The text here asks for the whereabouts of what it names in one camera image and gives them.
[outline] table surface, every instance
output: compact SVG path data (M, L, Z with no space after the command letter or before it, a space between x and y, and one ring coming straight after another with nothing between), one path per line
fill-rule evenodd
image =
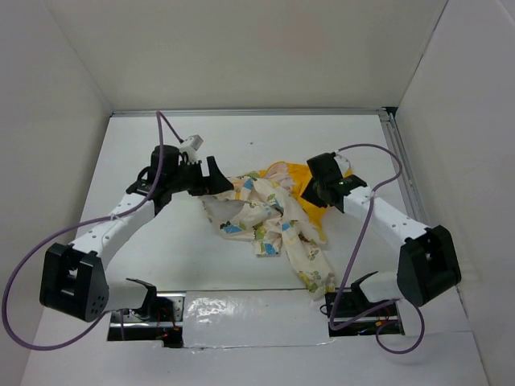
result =
M352 143L386 146L377 116L182 116L171 117L171 122L183 137L199 134L204 139L199 156L205 159L215 155L226 175L264 169L279 160L305 163L312 156ZM175 141L167 129L165 141L171 144ZM117 204L136 174L148 164L156 144L154 117L110 120L83 220L102 216ZM350 150L345 156L353 170L370 185L393 174L391 159L377 150ZM397 183L382 189L381 197L398 209L406 209ZM325 253L340 280L361 224L350 216L329 210L323 227L329 240ZM387 243L369 232L351 280L374 270L394 269L396 260ZM303 288L285 253L278 257L256 257L249 244L221 239L205 218L200 202L187 194L174 195L171 204L120 250L107 274L114 280L138 277L167 291L230 290L237 294L242 290L261 290L265 297L270 293L265 290ZM299 302L299 295L295 296L291 301ZM313 310L317 304L307 294L303 302ZM297 316L295 312L299 315L305 312L300 307L291 309L292 318ZM419 323L409 305L402 303L399 309L408 337L387 339L392 344L408 345L412 339L409 336L418 333ZM308 339L313 344L226 350L174 350L161 348L155 342L107 343L106 318L90 335L70 347L32 352L23 385L126 386L171 381L184 385L261 384L263 381L313 384L321 380L338 384L487 384L456 291L447 291L422 311L428 336L416 352L402 356L381 351L374 337L320 341L324 344L314 344ZM246 323L249 341L255 342L253 322ZM277 329L286 328L287 323L270 325L273 330L270 332L280 334ZM83 322L46 309L35 341L61 342L82 329Z

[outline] garment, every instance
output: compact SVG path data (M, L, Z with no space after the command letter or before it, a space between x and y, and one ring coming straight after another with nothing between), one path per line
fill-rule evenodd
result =
M335 276L320 248L327 241L319 226L324 211L307 207L310 221L296 199L303 190L293 176L303 182L311 178L301 166L277 162L268 170L229 178L233 191L200 200L222 237L249 241L256 255L277 255L284 244L294 271L312 297L320 298L334 292Z

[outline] patterned fabric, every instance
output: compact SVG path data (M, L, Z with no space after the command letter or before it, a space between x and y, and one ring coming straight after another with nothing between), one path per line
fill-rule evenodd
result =
M334 292L335 276L320 245L326 237L290 194L292 178L257 171L229 179L234 191L202 196L210 221L222 237L246 240L258 256L277 255L284 244L290 263L313 298Z

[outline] white wall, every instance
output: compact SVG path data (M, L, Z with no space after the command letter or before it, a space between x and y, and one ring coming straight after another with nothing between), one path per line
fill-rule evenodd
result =
M515 372L515 4L505 5L450 0L397 119L427 212L454 235L493 385Z
M445 0L46 0L115 110L398 105Z
M79 218L108 113L38 0L0 2L0 288L23 255ZM12 324L29 342L42 312L43 255L11 292ZM19 384L29 351L0 328L2 386Z

